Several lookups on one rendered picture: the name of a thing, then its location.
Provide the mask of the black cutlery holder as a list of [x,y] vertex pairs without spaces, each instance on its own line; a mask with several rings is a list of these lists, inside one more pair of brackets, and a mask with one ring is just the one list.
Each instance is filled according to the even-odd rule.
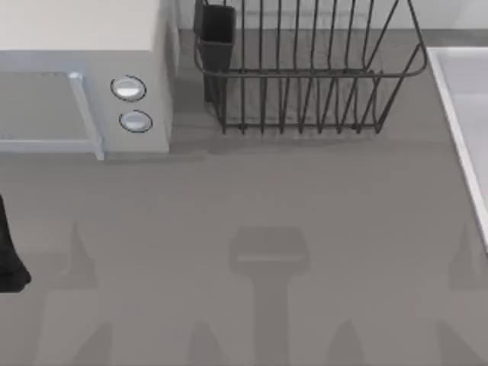
[[204,100],[210,103],[218,96],[214,91],[218,88],[214,74],[226,74],[230,69],[236,36],[236,9],[195,0],[194,10],[194,34],[204,75]]

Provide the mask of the round silver microwave knob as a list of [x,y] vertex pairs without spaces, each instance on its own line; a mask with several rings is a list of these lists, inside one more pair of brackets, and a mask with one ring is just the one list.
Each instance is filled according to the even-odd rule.
[[153,127],[153,119],[144,111],[132,110],[118,118],[119,124],[130,133],[146,133]]
[[140,101],[147,93],[144,82],[132,75],[111,80],[110,89],[116,98],[126,102]]

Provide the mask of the microwave oven glass door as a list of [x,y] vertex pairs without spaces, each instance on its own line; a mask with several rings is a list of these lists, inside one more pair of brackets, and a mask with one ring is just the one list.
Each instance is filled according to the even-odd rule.
[[0,154],[91,153],[105,158],[79,72],[0,72]]

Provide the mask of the pale microwave oven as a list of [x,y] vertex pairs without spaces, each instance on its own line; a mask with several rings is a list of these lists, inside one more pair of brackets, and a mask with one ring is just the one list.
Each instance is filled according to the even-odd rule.
[[[179,57],[175,0],[0,0],[0,72],[83,74],[105,157],[170,150]],[[125,75],[144,82],[142,100],[111,92]],[[126,131],[118,118],[132,110],[152,129]]]

